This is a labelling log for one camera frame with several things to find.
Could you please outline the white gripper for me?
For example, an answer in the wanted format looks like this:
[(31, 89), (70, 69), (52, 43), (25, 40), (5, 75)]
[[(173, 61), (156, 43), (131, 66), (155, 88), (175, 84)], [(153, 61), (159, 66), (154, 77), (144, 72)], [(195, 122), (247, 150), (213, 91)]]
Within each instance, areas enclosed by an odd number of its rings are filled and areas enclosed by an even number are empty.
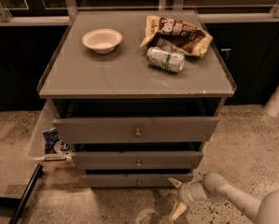
[(176, 202), (170, 214), (172, 221), (177, 220), (188, 208), (187, 204), (206, 201), (208, 191), (205, 189), (202, 181), (182, 183), (175, 178), (169, 178), (169, 181), (178, 189), (178, 197), (181, 202)]

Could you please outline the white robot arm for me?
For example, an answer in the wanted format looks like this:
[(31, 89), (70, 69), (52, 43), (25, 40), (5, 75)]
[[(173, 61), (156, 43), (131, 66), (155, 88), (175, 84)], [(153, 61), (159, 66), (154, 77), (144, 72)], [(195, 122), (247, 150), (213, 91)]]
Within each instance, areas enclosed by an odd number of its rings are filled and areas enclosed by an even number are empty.
[[(215, 156), (209, 165), (218, 166), (245, 183), (263, 187), (263, 175), (279, 175), (279, 85), (260, 110), (238, 119), (229, 119), (228, 125), (216, 138), (221, 141), (215, 147)], [(226, 201), (231, 203), (254, 224), (279, 224), (279, 190), (258, 199), (214, 171), (195, 182), (171, 182), (177, 188), (178, 199), (170, 214), (177, 220), (192, 204), (197, 202)]]

